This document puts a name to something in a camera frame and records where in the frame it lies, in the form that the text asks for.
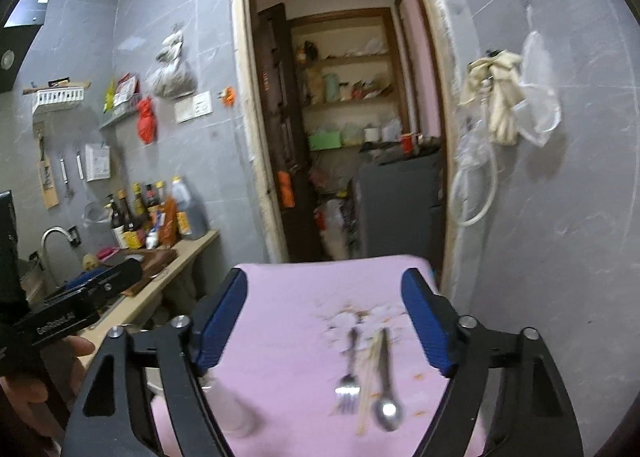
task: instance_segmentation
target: range hood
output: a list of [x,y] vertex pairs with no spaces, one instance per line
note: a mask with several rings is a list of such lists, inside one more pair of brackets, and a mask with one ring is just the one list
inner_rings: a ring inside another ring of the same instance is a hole
[[20,0],[0,30],[0,93],[14,88],[15,77],[44,24],[49,0]]

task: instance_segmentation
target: spoon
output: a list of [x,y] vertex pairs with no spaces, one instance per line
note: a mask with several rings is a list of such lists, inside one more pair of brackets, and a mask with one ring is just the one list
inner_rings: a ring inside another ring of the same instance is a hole
[[388,329],[382,329],[382,344],[378,371],[382,382],[382,394],[373,404],[373,414],[383,430],[393,432],[403,420],[404,411],[400,402],[394,397],[391,389],[391,372],[389,365]]

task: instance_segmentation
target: faucet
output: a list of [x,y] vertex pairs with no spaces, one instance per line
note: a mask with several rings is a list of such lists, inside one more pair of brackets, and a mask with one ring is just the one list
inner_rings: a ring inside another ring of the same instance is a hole
[[59,289],[60,286],[58,285],[56,281],[56,277],[53,275],[53,271],[51,270],[51,266],[49,264],[49,256],[47,255],[47,247],[46,247],[47,237],[49,237],[50,234],[55,233],[56,231],[58,233],[62,233],[65,236],[65,239],[69,242],[69,245],[71,246],[74,246],[75,238],[73,238],[71,234],[65,230],[65,228],[61,228],[60,226],[54,226],[44,232],[44,235],[42,236],[42,240],[40,241],[40,250],[42,252],[42,263],[44,265],[44,270],[49,275],[49,278],[53,282],[53,285],[55,285],[56,289]]

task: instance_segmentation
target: white plastic basket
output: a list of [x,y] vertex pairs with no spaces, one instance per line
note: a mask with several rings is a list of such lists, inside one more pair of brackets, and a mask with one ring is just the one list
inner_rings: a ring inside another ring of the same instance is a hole
[[33,113],[60,111],[84,100],[84,87],[44,89],[33,95]]

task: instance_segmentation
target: fork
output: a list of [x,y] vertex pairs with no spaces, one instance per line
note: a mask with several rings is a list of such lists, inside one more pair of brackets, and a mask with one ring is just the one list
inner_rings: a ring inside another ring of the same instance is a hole
[[337,411],[341,414],[355,413],[358,397],[360,395],[360,385],[353,374],[356,360],[356,343],[358,341],[358,330],[353,327],[349,332],[350,347],[347,351],[349,363],[347,364],[347,374],[338,381],[335,387],[337,399]]

